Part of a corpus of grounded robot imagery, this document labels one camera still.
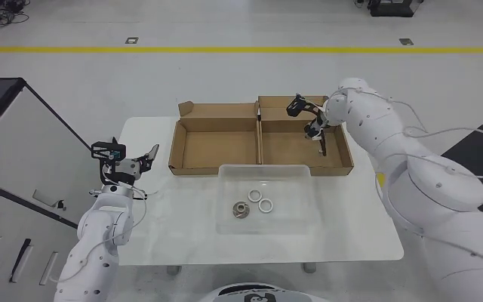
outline clear plastic bin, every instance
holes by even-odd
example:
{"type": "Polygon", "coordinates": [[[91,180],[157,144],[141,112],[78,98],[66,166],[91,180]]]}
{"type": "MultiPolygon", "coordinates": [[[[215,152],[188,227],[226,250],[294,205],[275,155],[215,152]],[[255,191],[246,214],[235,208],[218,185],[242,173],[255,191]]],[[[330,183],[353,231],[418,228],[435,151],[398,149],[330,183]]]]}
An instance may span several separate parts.
{"type": "Polygon", "coordinates": [[[306,165],[222,165],[218,172],[217,232],[221,234],[301,234],[312,224],[314,203],[312,179],[306,165]],[[256,189],[273,202],[263,213],[258,202],[248,200],[256,189]],[[250,207],[247,217],[233,214],[236,202],[250,207]]]}

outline wire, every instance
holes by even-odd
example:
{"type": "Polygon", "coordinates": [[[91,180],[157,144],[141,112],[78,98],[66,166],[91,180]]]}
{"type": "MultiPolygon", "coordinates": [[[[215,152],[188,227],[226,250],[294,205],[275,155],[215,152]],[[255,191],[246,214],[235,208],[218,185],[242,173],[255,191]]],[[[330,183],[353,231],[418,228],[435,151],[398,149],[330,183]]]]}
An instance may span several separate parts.
{"type": "MultiPolygon", "coordinates": [[[[407,126],[405,128],[405,130],[408,129],[408,128],[416,128],[416,129],[421,130],[418,127],[412,127],[412,126],[407,126]]],[[[433,135],[437,135],[437,134],[441,134],[441,133],[445,133],[445,132],[450,132],[450,131],[456,131],[456,130],[468,130],[468,131],[476,131],[476,132],[479,132],[479,133],[483,133],[483,130],[477,129],[477,128],[457,127],[457,128],[449,128],[449,129],[444,129],[444,130],[440,130],[440,131],[437,131],[437,132],[428,133],[428,134],[421,134],[421,135],[414,135],[414,134],[410,134],[408,132],[405,132],[405,135],[407,137],[422,138],[422,137],[431,137],[433,135]]]]}
{"type": "MultiPolygon", "coordinates": [[[[407,154],[407,153],[393,153],[391,155],[388,155],[386,156],[382,161],[381,163],[379,164],[379,166],[382,166],[384,164],[384,162],[390,158],[390,157],[393,157],[393,156],[409,156],[409,157],[413,157],[415,159],[421,159],[425,162],[431,162],[435,165],[438,165],[440,167],[443,167],[444,169],[449,169],[450,167],[447,166],[447,165],[443,165],[442,163],[439,163],[439,162],[435,162],[431,159],[428,159],[427,157],[424,157],[424,156],[416,156],[416,155],[413,155],[413,154],[407,154]]],[[[454,171],[454,173],[456,174],[460,174],[460,175],[463,175],[463,176],[467,176],[467,177],[475,177],[475,178],[483,178],[483,176],[477,176],[477,175],[473,175],[473,174],[467,174],[467,173],[463,173],[463,172],[459,172],[459,171],[454,171]]]]}
{"type": "MultiPolygon", "coordinates": [[[[377,192],[377,195],[379,196],[380,201],[381,201],[381,202],[383,202],[383,196],[382,196],[381,191],[379,190],[380,186],[378,186],[378,182],[377,182],[377,174],[378,174],[378,173],[382,173],[382,172],[376,172],[376,174],[374,175],[374,180],[375,180],[374,185],[375,185],[375,187],[376,187],[376,192],[377,192]]],[[[443,240],[443,239],[438,239],[438,238],[436,238],[436,237],[428,236],[428,235],[421,234],[421,233],[414,232],[414,231],[413,231],[412,233],[413,233],[413,234],[415,234],[415,235],[421,236],[421,237],[425,237],[425,238],[427,238],[427,239],[431,239],[431,240],[433,240],[433,241],[437,241],[437,242],[445,243],[445,244],[450,245],[450,246],[452,246],[452,247],[454,247],[454,248],[459,248],[459,249],[461,249],[461,250],[467,251],[467,252],[469,252],[469,253],[470,253],[470,255],[471,255],[472,257],[480,257],[480,258],[483,258],[483,254],[480,254],[480,253],[478,253],[477,251],[472,250],[471,248],[467,248],[467,247],[465,247],[465,246],[458,245],[457,243],[449,242],[449,241],[446,241],[446,240],[443,240]]]]}
{"type": "Polygon", "coordinates": [[[29,15],[25,14],[22,9],[30,4],[29,2],[15,2],[14,6],[9,5],[12,2],[5,2],[4,7],[0,8],[0,28],[5,27],[10,24],[18,24],[27,21],[30,17],[29,15]],[[24,16],[23,20],[14,21],[15,17],[24,16]]]}
{"type": "Polygon", "coordinates": [[[109,237],[108,239],[105,239],[105,240],[103,240],[102,242],[97,243],[97,244],[96,244],[96,245],[95,245],[93,248],[91,248],[91,250],[88,252],[87,256],[86,256],[84,259],[82,259],[82,260],[80,261],[81,268],[80,268],[80,269],[78,269],[78,271],[77,271],[77,272],[75,272],[73,275],[71,275],[71,276],[70,276],[70,277],[68,277],[68,278],[64,278],[64,279],[58,279],[58,280],[55,280],[55,279],[53,279],[51,276],[49,276],[49,279],[50,279],[52,282],[55,282],[55,283],[65,282],[65,281],[70,280],[70,279],[74,278],[75,276],[77,276],[77,275],[78,275],[78,274],[79,274],[79,273],[82,271],[82,269],[83,269],[83,268],[84,268],[86,265],[88,265],[88,261],[89,261],[88,259],[89,259],[89,256],[91,255],[92,251],[93,251],[93,250],[94,250],[96,247],[98,247],[99,245],[102,245],[102,244],[104,244],[104,243],[106,243],[106,242],[108,242],[108,241],[111,241],[111,240],[113,240],[113,239],[115,239],[115,238],[117,238],[117,237],[119,237],[119,236],[122,236],[122,235],[124,235],[124,234],[125,234],[125,233],[127,233],[127,232],[132,231],[132,229],[133,229],[133,228],[135,228],[135,227],[137,227],[137,226],[138,226],[138,225],[139,225],[139,224],[140,224],[140,223],[141,223],[141,222],[144,220],[144,217],[146,216],[147,209],[148,209],[148,205],[146,204],[146,200],[147,200],[147,194],[146,194],[146,192],[144,192],[144,191],[143,191],[143,190],[141,190],[141,189],[136,188],[135,186],[129,186],[129,185],[124,184],[124,183],[123,183],[123,184],[116,183],[115,181],[110,180],[110,179],[109,179],[109,178],[106,176],[106,174],[104,173],[104,169],[101,169],[101,170],[102,170],[103,176],[104,176],[104,177],[106,178],[106,180],[108,180],[109,182],[114,183],[114,184],[115,184],[115,185],[117,185],[117,186],[124,186],[124,187],[127,187],[128,189],[133,190],[134,192],[136,192],[136,193],[140,194],[140,195],[143,197],[143,202],[144,202],[144,213],[143,213],[143,216],[141,217],[141,219],[140,219],[140,220],[139,220],[137,223],[135,223],[135,224],[134,224],[132,227],[130,227],[129,229],[125,230],[123,233],[120,233],[120,234],[118,234],[118,235],[116,235],[116,236],[109,237]]]}
{"type": "Polygon", "coordinates": [[[413,107],[412,107],[412,106],[411,106],[409,103],[403,102],[403,101],[401,101],[401,100],[393,100],[391,97],[383,97],[383,96],[381,96],[381,95],[379,95],[379,94],[374,94],[374,93],[371,93],[371,92],[361,91],[359,88],[348,87],[348,88],[342,88],[342,89],[339,89],[339,90],[335,91],[335,92],[334,92],[334,93],[333,93],[333,94],[332,94],[332,95],[329,97],[328,101],[329,101],[329,100],[330,100],[330,99],[331,99],[331,98],[332,98],[334,95],[338,95],[338,94],[342,94],[342,95],[344,95],[344,94],[342,93],[342,91],[343,91],[344,89],[346,89],[346,90],[355,90],[355,91],[357,91],[357,92],[358,92],[358,93],[360,93],[360,94],[367,94],[367,95],[372,95],[372,96],[374,96],[374,97],[379,97],[380,99],[385,100],[386,102],[389,102],[389,103],[400,103],[400,104],[403,104],[403,105],[405,105],[405,106],[408,106],[408,107],[411,109],[411,111],[413,112],[414,116],[416,116],[417,121],[420,123],[420,125],[421,125],[421,127],[422,127],[422,129],[421,129],[421,128],[418,128],[418,129],[420,129],[421,131],[426,132],[426,133],[428,132],[428,131],[426,130],[426,127],[424,127],[424,124],[423,124],[423,122],[421,121],[420,117],[419,117],[419,116],[418,116],[418,114],[416,113],[416,110],[414,110],[414,108],[413,108],[413,107]]]}
{"type": "Polygon", "coordinates": [[[420,125],[421,125],[421,127],[422,127],[422,129],[420,129],[420,130],[421,130],[421,131],[424,131],[424,132],[426,132],[426,133],[428,132],[428,131],[426,130],[426,127],[424,127],[424,124],[423,124],[423,122],[421,121],[420,117],[419,117],[419,116],[418,116],[418,114],[416,113],[416,110],[414,110],[414,108],[413,108],[413,107],[412,107],[410,104],[408,104],[408,103],[406,103],[406,102],[403,102],[403,101],[400,101],[400,100],[394,100],[394,101],[393,101],[393,103],[400,103],[400,104],[403,104],[403,105],[408,106],[408,107],[409,107],[409,109],[411,109],[411,111],[413,112],[414,116],[416,116],[417,121],[420,123],[420,125]]]}
{"type": "Polygon", "coordinates": [[[358,5],[357,0],[354,0],[354,5],[355,5],[357,8],[362,8],[362,6],[364,6],[364,2],[361,2],[361,3],[360,3],[360,5],[358,5]]]}

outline cardboard box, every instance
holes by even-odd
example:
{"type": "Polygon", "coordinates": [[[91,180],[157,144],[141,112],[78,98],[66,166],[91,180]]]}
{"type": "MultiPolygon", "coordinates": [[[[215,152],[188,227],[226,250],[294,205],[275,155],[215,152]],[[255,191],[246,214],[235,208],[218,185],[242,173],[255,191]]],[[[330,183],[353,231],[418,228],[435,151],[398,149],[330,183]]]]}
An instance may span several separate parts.
{"type": "Polygon", "coordinates": [[[261,163],[258,102],[178,105],[169,168],[175,175],[215,175],[222,164],[261,163]]]}
{"type": "MultiPolygon", "coordinates": [[[[322,105],[327,97],[306,97],[322,105]]],[[[290,117],[286,108],[294,97],[258,97],[260,105],[260,147],[264,165],[307,165],[312,176],[347,175],[354,168],[341,126],[325,129],[327,156],[318,152],[320,143],[307,140],[303,127],[315,116],[301,112],[290,117]]]]}

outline box flap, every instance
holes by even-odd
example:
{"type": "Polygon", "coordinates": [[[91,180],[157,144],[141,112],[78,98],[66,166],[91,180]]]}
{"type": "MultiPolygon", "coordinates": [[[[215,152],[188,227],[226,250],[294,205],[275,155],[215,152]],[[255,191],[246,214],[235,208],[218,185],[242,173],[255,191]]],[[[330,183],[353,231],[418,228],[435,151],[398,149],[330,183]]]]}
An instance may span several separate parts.
{"type": "MultiPolygon", "coordinates": [[[[301,112],[298,117],[291,117],[287,114],[287,106],[294,100],[295,96],[259,96],[261,120],[262,121],[284,121],[302,120],[312,121],[315,116],[310,112],[301,112]]],[[[307,96],[307,100],[322,105],[328,97],[326,96],[307,96]]]]}
{"type": "Polygon", "coordinates": [[[254,103],[193,103],[178,104],[181,119],[194,118],[256,118],[258,102],[254,103]]]}

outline metal ring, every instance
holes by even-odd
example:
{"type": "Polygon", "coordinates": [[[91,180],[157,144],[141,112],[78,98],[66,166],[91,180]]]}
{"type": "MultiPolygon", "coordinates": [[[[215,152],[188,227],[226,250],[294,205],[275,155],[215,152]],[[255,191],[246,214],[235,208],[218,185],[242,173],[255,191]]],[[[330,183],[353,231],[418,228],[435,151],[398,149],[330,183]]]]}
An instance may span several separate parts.
{"type": "Polygon", "coordinates": [[[250,192],[248,192],[248,200],[250,200],[251,202],[259,202],[261,199],[262,199],[262,193],[259,190],[252,189],[252,190],[250,190],[250,192]],[[258,195],[259,195],[258,199],[251,198],[251,194],[254,193],[254,192],[258,193],[258,195]]]}
{"type": "Polygon", "coordinates": [[[258,208],[260,209],[260,211],[262,211],[263,213],[270,213],[272,210],[273,210],[273,202],[270,200],[270,199],[262,199],[260,200],[260,202],[258,203],[258,208]],[[263,210],[262,209],[262,203],[264,202],[268,202],[270,204],[270,208],[268,210],[263,210]]]}

